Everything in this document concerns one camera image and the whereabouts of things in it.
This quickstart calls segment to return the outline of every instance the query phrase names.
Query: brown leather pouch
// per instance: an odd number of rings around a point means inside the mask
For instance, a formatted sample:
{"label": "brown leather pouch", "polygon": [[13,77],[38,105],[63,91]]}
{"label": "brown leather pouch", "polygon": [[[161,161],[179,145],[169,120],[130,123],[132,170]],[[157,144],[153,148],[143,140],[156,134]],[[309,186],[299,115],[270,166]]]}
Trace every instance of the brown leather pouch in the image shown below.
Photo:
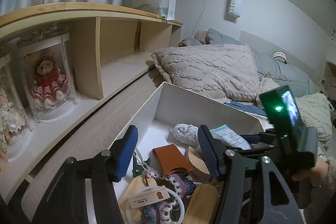
{"label": "brown leather pouch", "polygon": [[159,160],[165,176],[176,171],[189,173],[193,170],[191,164],[174,144],[154,148],[153,155]]}

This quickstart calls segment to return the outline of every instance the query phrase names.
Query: clear plastic case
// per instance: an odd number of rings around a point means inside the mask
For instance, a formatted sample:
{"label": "clear plastic case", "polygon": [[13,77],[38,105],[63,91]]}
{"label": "clear plastic case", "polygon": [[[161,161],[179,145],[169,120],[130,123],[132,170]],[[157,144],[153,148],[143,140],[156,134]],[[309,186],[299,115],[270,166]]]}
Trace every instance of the clear plastic case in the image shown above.
{"label": "clear plastic case", "polygon": [[59,35],[55,26],[18,44],[22,83],[36,122],[55,122],[80,102],[68,63],[65,42],[69,38],[69,33]]}
{"label": "clear plastic case", "polygon": [[27,149],[34,130],[13,84],[9,62],[11,54],[0,58],[0,153],[9,163]]}

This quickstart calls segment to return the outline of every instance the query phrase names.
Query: metal screw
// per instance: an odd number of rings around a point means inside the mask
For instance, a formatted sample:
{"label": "metal screw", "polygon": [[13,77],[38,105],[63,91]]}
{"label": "metal screw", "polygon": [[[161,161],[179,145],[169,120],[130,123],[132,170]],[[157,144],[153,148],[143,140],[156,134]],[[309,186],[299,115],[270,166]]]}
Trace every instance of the metal screw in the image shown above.
{"label": "metal screw", "polygon": [[65,163],[67,163],[67,164],[72,164],[72,163],[74,163],[75,162],[75,158],[74,157],[69,157],[69,158],[67,158],[66,160],[65,160]]}
{"label": "metal screw", "polygon": [[261,160],[262,160],[264,163],[266,163],[266,164],[268,164],[268,163],[271,162],[271,159],[270,159],[269,157],[267,157],[267,156],[263,156],[263,157],[261,158]]}
{"label": "metal screw", "polygon": [[229,157],[233,157],[235,155],[235,152],[231,149],[228,149],[225,151],[225,154]]}
{"label": "metal screw", "polygon": [[110,150],[103,150],[102,152],[100,152],[100,154],[103,156],[103,157],[108,157],[111,155],[111,152]]}

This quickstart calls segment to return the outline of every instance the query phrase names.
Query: crocheted doll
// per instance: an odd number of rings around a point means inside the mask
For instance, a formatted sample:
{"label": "crocheted doll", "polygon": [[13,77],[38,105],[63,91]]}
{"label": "crocheted doll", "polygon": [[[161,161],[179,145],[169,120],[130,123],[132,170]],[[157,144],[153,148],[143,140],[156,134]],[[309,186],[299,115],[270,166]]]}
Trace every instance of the crocheted doll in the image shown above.
{"label": "crocheted doll", "polygon": [[36,87],[31,95],[37,108],[54,108],[67,99],[69,93],[68,79],[60,74],[53,56],[45,56],[36,62]]}
{"label": "crocheted doll", "polygon": [[[175,192],[180,198],[186,195],[193,194],[196,189],[196,185],[186,178],[184,175],[179,175],[178,173],[172,173],[168,177],[162,175],[160,172],[154,170],[151,167],[146,168],[146,176],[148,178],[166,180],[170,182],[175,189]],[[171,212],[174,207],[178,205],[177,200],[174,198],[169,198],[160,201],[156,204],[151,204],[143,207],[142,212],[146,218],[146,224],[156,224],[160,218],[159,223],[161,224],[173,224],[175,223],[170,218]]]}
{"label": "crocheted doll", "polygon": [[14,145],[19,137],[19,130],[25,125],[25,120],[13,107],[13,102],[0,87],[0,150],[7,152],[7,145]]}

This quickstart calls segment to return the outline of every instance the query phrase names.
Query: small display screen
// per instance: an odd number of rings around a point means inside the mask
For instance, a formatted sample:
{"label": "small display screen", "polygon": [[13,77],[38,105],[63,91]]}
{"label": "small display screen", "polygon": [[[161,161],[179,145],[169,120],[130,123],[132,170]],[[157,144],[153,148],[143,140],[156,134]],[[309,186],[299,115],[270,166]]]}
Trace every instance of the small display screen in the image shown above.
{"label": "small display screen", "polygon": [[283,103],[286,105],[292,126],[295,127],[297,121],[300,119],[299,111],[296,107],[294,98],[290,91],[286,91],[281,95]]}

